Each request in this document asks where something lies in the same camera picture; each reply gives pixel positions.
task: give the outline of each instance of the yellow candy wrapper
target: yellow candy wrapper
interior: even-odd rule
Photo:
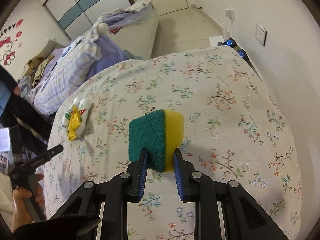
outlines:
[[[70,119],[70,124],[68,126],[67,135],[70,141],[76,138],[76,129],[81,125],[82,118],[79,110],[73,106],[73,114]]]

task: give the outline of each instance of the sponge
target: sponge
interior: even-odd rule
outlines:
[[[183,116],[172,110],[156,110],[129,123],[129,160],[139,159],[141,149],[150,153],[149,168],[173,171],[173,154],[182,143]]]

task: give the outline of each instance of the human hand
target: human hand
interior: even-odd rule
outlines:
[[[16,96],[20,96],[21,95],[21,88],[19,86],[16,86],[14,88],[14,91],[13,93],[16,95]]]
[[[44,178],[43,174],[38,174],[38,181]],[[37,187],[36,202],[40,207],[44,206],[44,196],[43,189],[40,184]],[[23,187],[19,187],[12,192],[13,195],[13,217],[11,231],[14,232],[18,227],[32,223],[33,219],[29,214],[26,205],[23,201],[23,198],[31,198],[32,193],[29,190],[26,190]]]

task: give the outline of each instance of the floral tablecloth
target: floral tablecloth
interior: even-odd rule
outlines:
[[[75,97],[91,98],[81,139],[60,126]],[[289,239],[300,230],[301,178],[291,128],[268,89],[231,48],[195,49],[128,60],[84,83],[60,107],[45,165],[50,218],[86,180],[110,180],[128,164],[128,124],[154,109],[184,116],[185,160],[212,179],[239,181]],[[129,239],[193,239],[194,203],[182,203],[173,172],[148,171],[145,195],[128,205]]]

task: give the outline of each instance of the red bow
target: red bow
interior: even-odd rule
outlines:
[[[10,37],[6,38],[5,40],[3,41],[0,41],[0,48],[5,44],[5,43],[10,43]]]

